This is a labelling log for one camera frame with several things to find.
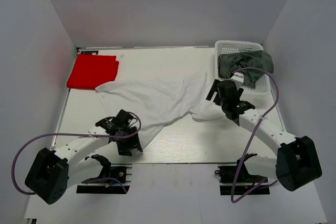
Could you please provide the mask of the white t shirt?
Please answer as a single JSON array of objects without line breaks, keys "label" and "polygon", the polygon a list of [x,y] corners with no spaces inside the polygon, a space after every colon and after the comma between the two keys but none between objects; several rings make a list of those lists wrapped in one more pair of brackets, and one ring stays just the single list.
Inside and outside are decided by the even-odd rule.
[{"label": "white t shirt", "polygon": [[224,113],[206,97],[212,82],[205,71],[177,80],[123,80],[96,87],[101,103],[110,115],[121,109],[141,120],[140,143],[146,147],[165,126],[190,114],[193,120],[209,121]]}]

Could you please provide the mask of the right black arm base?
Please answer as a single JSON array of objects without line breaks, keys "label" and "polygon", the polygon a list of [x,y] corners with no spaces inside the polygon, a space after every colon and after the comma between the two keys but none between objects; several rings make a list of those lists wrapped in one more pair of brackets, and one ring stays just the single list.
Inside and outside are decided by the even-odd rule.
[{"label": "right black arm base", "polygon": [[[214,171],[215,176],[219,179],[219,189],[221,196],[229,196],[231,194],[234,176],[236,174],[237,165],[224,165],[219,166]],[[259,175],[250,175],[247,169],[243,166],[235,186],[235,195],[241,196],[253,186],[257,185],[263,179]],[[269,195],[268,179],[266,179],[260,187],[250,193],[250,195]]]}]

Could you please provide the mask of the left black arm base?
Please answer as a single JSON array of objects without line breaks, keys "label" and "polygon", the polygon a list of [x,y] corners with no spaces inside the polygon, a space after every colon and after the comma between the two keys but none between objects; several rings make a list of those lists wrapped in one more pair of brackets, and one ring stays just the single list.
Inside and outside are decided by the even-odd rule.
[{"label": "left black arm base", "polygon": [[125,195],[131,186],[132,165],[112,165],[109,173],[97,178],[88,179],[89,182],[77,185],[77,194],[89,195]]}]

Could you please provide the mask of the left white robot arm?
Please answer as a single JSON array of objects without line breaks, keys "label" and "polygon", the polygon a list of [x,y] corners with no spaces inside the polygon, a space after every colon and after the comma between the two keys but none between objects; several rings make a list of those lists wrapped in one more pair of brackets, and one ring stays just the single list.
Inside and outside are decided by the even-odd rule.
[{"label": "left white robot arm", "polygon": [[25,185],[51,205],[65,191],[80,183],[119,183],[111,176],[111,162],[96,151],[116,143],[119,155],[130,156],[133,149],[143,151],[139,139],[141,120],[133,112],[120,110],[103,118],[87,132],[73,134],[70,143],[53,150],[40,150],[25,179]]}]

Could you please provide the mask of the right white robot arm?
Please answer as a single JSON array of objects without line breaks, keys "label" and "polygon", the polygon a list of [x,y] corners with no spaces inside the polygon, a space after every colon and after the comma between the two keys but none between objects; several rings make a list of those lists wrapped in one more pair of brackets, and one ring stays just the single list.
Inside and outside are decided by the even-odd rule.
[{"label": "right white robot arm", "polygon": [[273,178],[288,191],[296,189],[322,176],[317,150],[307,136],[297,137],[281,130],[266,116],[258,114],[255,106],[241,100],[242,88],[231,80],[214,80],[206,97],[219,105],[225,116],[259,138],[274,153],[274,158],[262,157],[244,151],[237,160],[234,182],[247,182],[255,175]]}]

